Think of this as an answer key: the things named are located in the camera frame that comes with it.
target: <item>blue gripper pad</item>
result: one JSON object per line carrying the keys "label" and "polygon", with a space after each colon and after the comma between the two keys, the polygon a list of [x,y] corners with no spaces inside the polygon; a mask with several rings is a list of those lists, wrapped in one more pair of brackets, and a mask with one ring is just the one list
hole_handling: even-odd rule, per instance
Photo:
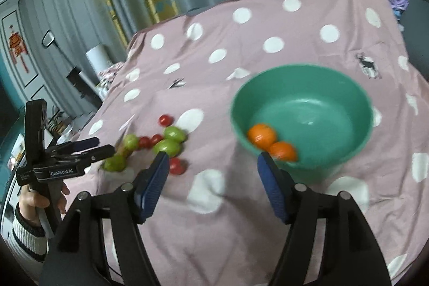
{"label": "blue gripper pad", "polygon": [[143,222],[153,215],[169,170],[169,156],[159,152],[150,168],[141,171],[134,180],[138,183],[134,192],[134,202],[141,208],[140,218]]}
{"label": "blue gripper pad", "polygon": [[274,214],[285,223],[289,215],[286,212],[284,196],[263,154],[258,156],[258,172]]}
{"label": "blue gripper pad", "polygon": [[97,147],[100,141],[97,137],[87,138],[86,140],[76,141],[74,143],[74,151],[81,152],[90,148]]}

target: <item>person's arm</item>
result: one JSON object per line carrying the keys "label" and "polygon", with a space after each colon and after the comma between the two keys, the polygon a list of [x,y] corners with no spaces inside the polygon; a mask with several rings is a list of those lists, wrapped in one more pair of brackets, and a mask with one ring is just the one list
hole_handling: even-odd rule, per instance
{"label": "person's arm", "polygon": [[[70,193],[66,185],[63,185],[62,192],[66,195]],[[67,200],[62,195],[57,203],[61,213],[66,213],[66,204]],[[38,280],[42,272],[47,250],[45,232],[36,207],[48,206],[47,198],[37,192],[30,192],[27,185],[22,187],[15,209],[12,234],[7,240],[11,252],[33,280]]]}

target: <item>human hand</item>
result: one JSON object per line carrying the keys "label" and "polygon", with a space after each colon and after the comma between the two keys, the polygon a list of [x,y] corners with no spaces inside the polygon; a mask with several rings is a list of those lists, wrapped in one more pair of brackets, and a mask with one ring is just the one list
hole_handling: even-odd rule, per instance
{"label": "human hand", "polygon": [[[67,185],[63,183],[61,188],[61,197],[57,202],[57,207],[61,213],[66,213],[67,199],[64,196],[70,194]],[[22,217],[32,226],[40,227],[40,219],[37,214],[36,207],[45,209],[49,206],[50,202],[48,198],[45,198],[43,195],[40,195],[38,192],[31,192],[28,185],[24,185],[21,189],[21,194],[19,195],[19,212]]]}

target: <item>deer print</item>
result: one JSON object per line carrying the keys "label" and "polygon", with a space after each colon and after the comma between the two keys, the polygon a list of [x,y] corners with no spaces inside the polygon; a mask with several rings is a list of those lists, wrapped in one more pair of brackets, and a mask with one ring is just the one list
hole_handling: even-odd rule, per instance
{"label": "deer print", "polygon": [[359,60],[359,66],[362,69],[362,72],[367,75],[369,79],[381,79],[381,73],[371,57],[364,56],[363,54],[356,55],[355,57]]}

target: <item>striped sleeve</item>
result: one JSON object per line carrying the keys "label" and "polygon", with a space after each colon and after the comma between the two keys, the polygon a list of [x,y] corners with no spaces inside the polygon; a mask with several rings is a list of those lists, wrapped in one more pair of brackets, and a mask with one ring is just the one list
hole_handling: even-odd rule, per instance
{"label": "striped sleeve", "polygon": [[45,232],[43,228],[35,228],[25,221],[19,212],[19,205],[15,210],[12,234],[10,234],[7,244],[27,274],[33,280],[38,280],[46,257]]}

